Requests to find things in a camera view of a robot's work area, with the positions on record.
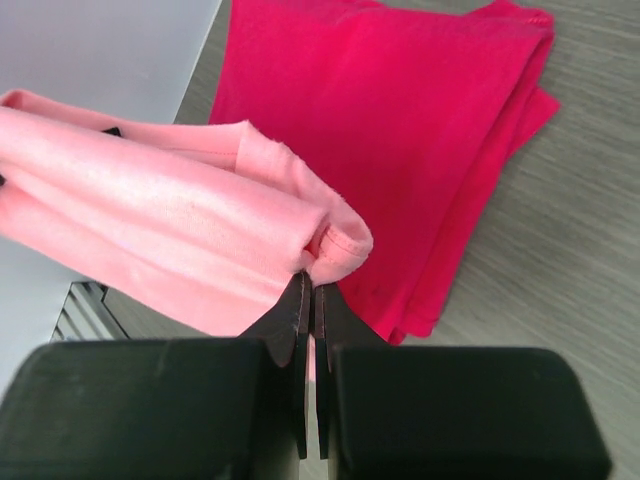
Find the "white surface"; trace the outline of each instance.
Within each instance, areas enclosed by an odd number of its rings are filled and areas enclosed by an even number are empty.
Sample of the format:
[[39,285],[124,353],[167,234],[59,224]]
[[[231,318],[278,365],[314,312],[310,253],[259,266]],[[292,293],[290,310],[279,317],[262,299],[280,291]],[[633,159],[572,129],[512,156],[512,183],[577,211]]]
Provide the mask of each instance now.
[[49,341],[69,283],[81,278],[0,237],[0,395],[27,354]]
[[[171,123],[219,0],[0,0],[0,92]],[[0,238],[0,392],[82,276]]]

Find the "folded clothing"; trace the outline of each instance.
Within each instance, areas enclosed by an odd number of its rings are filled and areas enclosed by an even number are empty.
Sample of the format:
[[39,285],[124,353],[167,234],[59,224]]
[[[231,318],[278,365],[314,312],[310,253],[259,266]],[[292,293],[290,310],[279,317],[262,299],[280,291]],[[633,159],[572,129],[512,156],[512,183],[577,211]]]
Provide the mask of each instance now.
[[428,335],[507,158],[558,109],[537,87],[552,16],[232,3],[210,123],[249,119],[335,188],[376,239],[349,306],[393,343]]
[[371,250],[344,200],[248,122],[141,124],[25,91],[0,105],[0,235],[205,333],[237,335],[292,274],[334,282]]

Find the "seam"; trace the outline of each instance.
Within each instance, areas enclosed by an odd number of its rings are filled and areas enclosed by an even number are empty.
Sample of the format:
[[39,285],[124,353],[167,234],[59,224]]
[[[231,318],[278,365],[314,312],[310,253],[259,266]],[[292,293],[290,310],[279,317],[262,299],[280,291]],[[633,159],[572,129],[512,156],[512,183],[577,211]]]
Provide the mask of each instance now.
[[322,248],[319,247],[318,251],[323,254],[324,256],[322,257],[323,260],[326,260],[327,262],[329,262],[331,265],[334,265],[336,267],[340,267],[342,269],[348,268],[346,265],[343,265],[341,263],[338,263],[336,260],[334,260],[333,258],[331,258],[329,255],[327,255],[327,251]]
[[336,232],[336,228],[333,225],[330,225],[325,233],[325,236],[337,247],[339,247],[340,249],[344,250],[345,252],[351,255],[356,255],[358,257],[363,257],[367,255],[367,253],[365,253],[366,248],[356,247],[353,245],[348,245],[346,243],[343,243],[343,239],[336,237],[335,232]]
[[298,328],[300,327],[300,319],[302,318],[302,308],[304,306],[304,277],[300,278],[300,308],[298,308]]

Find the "stitching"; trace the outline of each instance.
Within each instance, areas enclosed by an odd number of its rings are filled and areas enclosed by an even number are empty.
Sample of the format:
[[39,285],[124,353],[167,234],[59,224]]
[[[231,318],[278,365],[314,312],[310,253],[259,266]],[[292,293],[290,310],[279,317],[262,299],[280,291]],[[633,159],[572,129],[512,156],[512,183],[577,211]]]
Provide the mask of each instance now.
[[300,278],[300,308],[298,309],[298,320],[302,318],[302,307],[304,306],[304,276]]
[[322,338],[326,341],[327,339],[327,319],[326,319],[326,311],[327,311],[327,297],[326,290],[322,287]]
[[322,257],[322,258],[323,258],[324,260],[326,260],[327,262],[329,262],[330,264],[332,264],[332,265],[334,265],[334,266],[336,266],[336,267],[340,267],[340,268],[342,268],[342,269],[347,268],[347,267],[346,267],[346,265],[343,265],[343,264],[341,264],[341,263],[337,262],[336,260],[334,260],[333,258],[331,258],[329,255],[327,255],[327,251],[326,251],[324,248],[319,247],[319,248],[318,248],[318,251],[319,251],[321,254],[324,254],[324,257]]
[[333,225],[331,225],[327,229],[325,235],[337,247],[341,248],[342,250],[344,250],[345,252],[347,252],[347,253],[349,253],[351,255],[356,255],[358,257],[364,257],[364,256],[367,255],[365,253],[365,250],[366,250],[365,247],[357,247],[357,246],[345,244],[345,243],[343,243],[343,239],[342,238],[334,236],[335,232],[336,232],[335,227]]

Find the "clothing stack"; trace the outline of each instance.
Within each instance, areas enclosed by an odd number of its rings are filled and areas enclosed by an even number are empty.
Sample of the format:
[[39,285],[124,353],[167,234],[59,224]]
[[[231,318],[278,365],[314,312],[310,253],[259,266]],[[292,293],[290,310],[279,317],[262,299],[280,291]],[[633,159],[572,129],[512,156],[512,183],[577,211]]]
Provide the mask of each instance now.
[[509,0],[232,0],[212,125],[0,99],[0,234],[211,335],[300,270],[385,340],[428,335],[502,167],[559,107],[537,85],[552,40]]

